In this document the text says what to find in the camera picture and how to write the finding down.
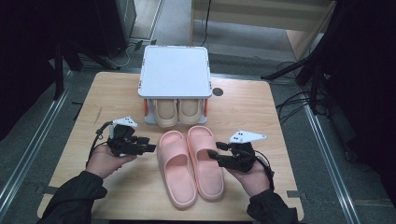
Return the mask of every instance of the black sleeve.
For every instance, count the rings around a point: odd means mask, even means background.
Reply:
[[[298,223],[297,209],[288,208],[282,198],[268,189],[250,198],[247,213],[261,223]]]
[[[93,201],[107,194],[102,184],[101,177],[81,172],[58,188],[37,223],[91,223]]]

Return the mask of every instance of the wooden desk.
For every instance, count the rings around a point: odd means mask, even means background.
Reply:
[[[208,3],[192,1],[191,44],[193,21],[206,20]],[[334,6],[331,0],[213,0],[209,20],[287,30],[294,55],[300,60],[326,30]]]
[[[99,73],[85,100],[73,131],[64,148],[50,186],[60,187],[85,169],[95,131],[104,122],[132,116],[138,123],[135,135],[146,136],[152,144],[169,130],[187,133],[190,126],[161,129],[144,121],[143,99],[137,94],[139,75]],[[222,88],[221,96],[208,99],[205,126],[218,141],[227,142],[238,130],[264,133],[267,139],[253,142],[255,149],[264,153],[276,172],[276,192],[288,206],[296,207],[299,219],[304,216],[300,198],[288,198],[287,190],[297,190],[290,167],[288,151],[276,116],[274,100],[268,83],[263,81],[212,78],[212,88]],[[215,203],[201,197],[184,211],[177,210],[169,201],[159,170],[157,155],[145,153],[137,160],[123,165],[105,180],[108,194],[97,200],[92,217],[100,219],[148,220],[251,220],[246,213],[248,195],[230,174],[224,171],[225,194]],[[44,195],[37,214],[42,216],[51,195]]]

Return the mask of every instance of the hand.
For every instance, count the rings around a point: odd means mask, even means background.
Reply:
[[[264,167],[255,161],[251,170],[243,173],[237,170],[226,169],[244,187],[248,196],[252,197],[270,188],[270,181],[264,171]]]
[[[101,145],[93,151],[85,171],[105,179],[121,168],[123,164],[134,161],[136,158],[137,156],[132,155],[115,157],[109,146]]]

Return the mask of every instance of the slipper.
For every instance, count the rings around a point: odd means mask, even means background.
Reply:
[[[153,100],[155,121],[161,128],[177,125],[177,100]]]
[[[209,149],[219,151],[213,133],[205,126],[194,126],[189,129],[187,145],[198,192],[204,199],[219,199],[224,192],[223,171],[207,154]]]
[[[196,124],[202,115],[202,100],[178,100],[178,120],[183,124]]]
[[[183,134],[165,133],[157,146],[157,158],[169,199],[177,208],[186,208],[197,200],[193,168]]]

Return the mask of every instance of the person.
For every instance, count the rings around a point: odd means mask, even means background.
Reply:
[[[105,198],[103,180],[136,156],[115,157],[107,145],[92,153],[85,171],[61,185],[37,224],[91,223],[92,206],[96,199]],[[288,208],[282,198],[270,189],[263,167],[256,161],[247,173],[226,169],[243,186],[250,197],[247,213],[261,223],[298,223],[295,208]]]

